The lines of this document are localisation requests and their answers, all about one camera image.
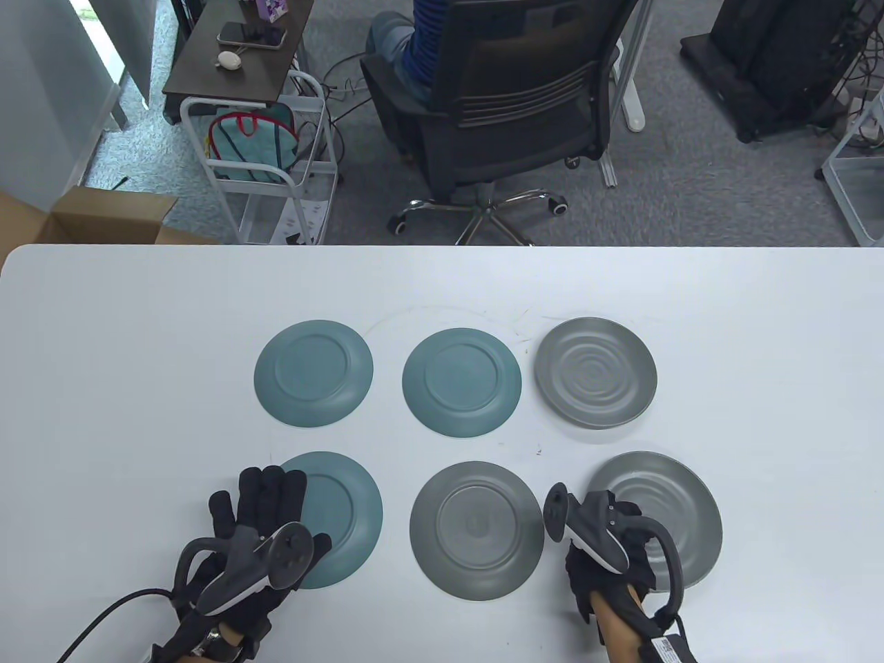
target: floor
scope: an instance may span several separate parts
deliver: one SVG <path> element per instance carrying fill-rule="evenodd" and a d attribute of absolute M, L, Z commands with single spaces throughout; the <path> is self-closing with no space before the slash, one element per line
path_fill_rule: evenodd
<path fill-rule="evenodd" d="M 410 12 L 411 0 L 322 0 L 305 34 L 313 73 L 362 50 L 370 18 L 383 9 Z M 854 240 L 825 186 L 813 172 L 834 147 L 831 138 L 809 131 L 743 145 L 713 99 L 683 65 L 683 36 L 708 31 L 720 0 L 659 0 L 651 34 L 636 75 L 647 116 L 642 133 L 615 123 L 611 154 L 620 186 L 605 189 L 595 164 L 576 171 L 561 163 L 505 180 L 504 193 L 546 187 L 570 203 L 552 221 L 545 205 L 511 217 L 537 244 L 555 246 L 853 246 Z M 180 196 L 169 225 L 232 239 L 220 208 L 180 126 L 162 114 L 162 87 L 171 66 L 175 18 L 167 0 L 157 10 L 152 103 L 145 109 L 130 80 L 122 105 L 129 127 L 107 133 L 95 154 L 87 183 Z M 356 61 L 335 69 L 327 82 L 358 77 Z M 334 103 L 337 116 L 367 93 Z M 371 103 L 343 119 L 347 142 L 339 187 L 326 237 L 331 244 L 452 244 L 466 218 L 420 214 L 401 237 L 386 221 L 408 200 L 427 195 L 419 174 L 387 144 Z M 464 199 L 469 191 L 463 192 Z M 494 230 L 477 243 L 503 244 Z"/>

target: person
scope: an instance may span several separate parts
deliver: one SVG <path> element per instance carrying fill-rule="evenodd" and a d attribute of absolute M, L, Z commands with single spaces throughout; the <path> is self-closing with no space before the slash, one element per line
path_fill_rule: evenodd
<path fill-rule="evenodd" d="M 632 502 L 614 501 L 613 507 L 624 515 L 641 515 L 641 509 Z M 629 530 L 622 537 L 621 545 L 629 556 L 629 571 L 616 575 L 601 567 L 586 552 L 573 543 L 565 558 L 565 570 L 571 591 L 577 602 L 577 612 L 589 624 L 595 614 L 598 633 L 607 648 L 611 663 L 639 663 L 639 648 L 643 640 L 612 608 L 616 604 L 622 610 L 625 605 L 644 614 L 642 602 L 653 589 L 657 578 L 648 561 L 645 550 L 650 537 Z"/>
<path fill-rule="evenodd" d="M 266 538 L 282 525 L 301 521 L 307 494 L 307 475 L 303 472 L 285 472 L 277 465 L 263 470 L 248 468 L 240 473 L 239 487 L 240 498 L 235 516 L 229 492 L 219 491 L 209 498 L 209 512 L 216 538 L 231 538 L 237 525 L 255 528 L 258 536 Z M 290 590 L 266 587 L 222 612 L 217 633 L 213 634 L 217 641 L 202 649 L 201 657 L 186 656 L 179 659 L 179 663 L 206 663 L 207 660 L 232 663 L 243 646 L 259 643 L 270 630 L 270 613 L 301 587 L 304 577 L 331 549 L 332 539 L 328 534 L 315 534 L 313 559 L 301 580 Z M 225 570 L 225 564 L 226 559 L 217 552 L 200 564 L 184 591 L 189 605 L 194 604 L 209 583 Z M 185 616 L 186 611 L 179 612 L 179 619 L 183 620 Z"/>
<path fill-rule="evenodd" d="M 299 521 L 306 489 L 307 477 L 300 471 L 284 472 L 277 466 L 264 470 L 243 470 L 240 474 L 240 499 L 236 516 L 233 515 L 228 492 L 216 492 L 209 499 L 215 536 L 230 538 L 239 524 L 255 527 L 260 536 L 268 537 L 292 519 Z M 624 514 L 641 514 L 638 507 L 629 502 L 615 502 L 614 505 Z M 573 544 L 565 559 L 565 569 L 571 591 L 575 595 L 577 611 L 587 624 L 590 623 L 591 615 L 595 614 L 611 663 L 639 663 L 640 660 L 640 636 L 613 611 L 609 601 L 629 595 L 635 601 L 637 609 L 641 610 L 644 597 L 655 588 L 655 576 L 644 549 L 647 541 L 646 535 L 637 532 L 630 531 L 624 537 L 622 544 L 629 555 L 629 572 L 625 575 L 615 575 L 604 570 L 586 552 Z M 314 536 L 314 558 L 305 576 L 331 548 L 332 541 L 327 534 Z M 190 602 L 195 602 L 206 586 L 224 570 L 224 564 L 224 559 L 215 553 L 197 568 L 186 589 Z M 260 639 L 261 634 L 266 635 L 269 628 L 268 616 L 282 605 L 292 591 L 298 590 L 302 580 L 303 578 L 291 590 L 261 590 L 221 613 L 217 627 L 217 634 L 223 640 L 220 646 L 211 645 L 202 656 L 186 656 L 179 659 L 179 663 L 231 663 L 249 638 Z"/>
<path fill-rule="evenodd" d="M 426 104 L 436 77 L 448 0 L 414 2 L 414 23 L 397 11 L 381 11 L 371 21 L 365 52 L 386 60 L 405 89 Z"/>

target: teal bag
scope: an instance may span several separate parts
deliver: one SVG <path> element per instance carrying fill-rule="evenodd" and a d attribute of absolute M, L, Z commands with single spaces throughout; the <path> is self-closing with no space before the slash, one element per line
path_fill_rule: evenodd
<path fill-rule="evenodd" d="M 298 132 L 292 109 L 274 103 L 265 110 L 236 111 L 216 118 L 209 127 L 206 154 L 222 161 L 276 166 L 288 172 L 298 160 Z M 216 168 L 221 179 L 282 184 L 280 177 L 264 171 Z"/>

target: cardboard box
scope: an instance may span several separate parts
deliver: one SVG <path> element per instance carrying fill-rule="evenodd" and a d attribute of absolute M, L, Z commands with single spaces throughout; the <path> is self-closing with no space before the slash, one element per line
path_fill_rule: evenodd
<path fill-rule="evenodd" d="M 217 244 L 163 225 L 177 200 L 74 187 L 46 213 L 0 192 L 0 268 L 24 244 Z"/>

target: dark wooden desk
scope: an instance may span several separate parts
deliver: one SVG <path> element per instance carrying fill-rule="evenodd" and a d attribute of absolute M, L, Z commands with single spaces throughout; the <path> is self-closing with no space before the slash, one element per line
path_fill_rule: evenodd
<path fill-rule="evenodd" d="M 193 34 L 171 69 L 163 93 L 182 98 L 207 96 L 235 101 L 275 102 L 286 82 L 312 8 L 313 0 L 288 0 L 288 13 L 273 24 L 288 31 L 282 48 L 246 49 L 240 53 L 242 68 L 229 72 L 215 66 L 218 53 L 236 50 L 235 47 L 221 46 L 217 42 L 221 27 L 227 21 L 248 23 L 261 19 L 258 18 L 255 3 L 209 0 Z"/>

